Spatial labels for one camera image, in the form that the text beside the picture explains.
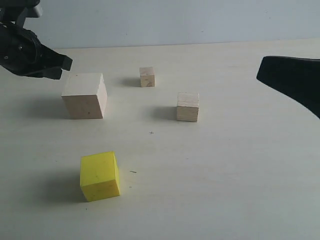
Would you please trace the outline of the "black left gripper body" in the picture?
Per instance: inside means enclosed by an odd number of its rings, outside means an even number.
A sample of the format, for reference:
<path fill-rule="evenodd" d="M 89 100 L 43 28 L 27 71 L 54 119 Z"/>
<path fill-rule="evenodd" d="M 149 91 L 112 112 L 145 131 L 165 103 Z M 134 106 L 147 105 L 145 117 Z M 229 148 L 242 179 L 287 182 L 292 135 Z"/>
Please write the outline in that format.
<path fill-rule="evenodd" d="M 11 22 L 0 24 L 0 65 L 11 73 L 24 76 L 39 67 L 43 54 L 38 37 L 31 30 Z"/>

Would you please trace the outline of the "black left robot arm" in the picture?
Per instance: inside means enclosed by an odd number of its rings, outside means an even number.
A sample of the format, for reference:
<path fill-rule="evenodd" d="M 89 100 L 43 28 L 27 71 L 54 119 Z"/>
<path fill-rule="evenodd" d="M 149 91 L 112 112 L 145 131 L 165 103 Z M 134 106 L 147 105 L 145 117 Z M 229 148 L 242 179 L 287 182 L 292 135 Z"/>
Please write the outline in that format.
<path fill-rule="evenodd" d="M 0 2 L 0 65 L 16 76 L 59 80 L 63 70 L 71 70 L 73 60 L 43 45 L 24 28 L 27 18 L 42 14 L 39 0 Z"/>

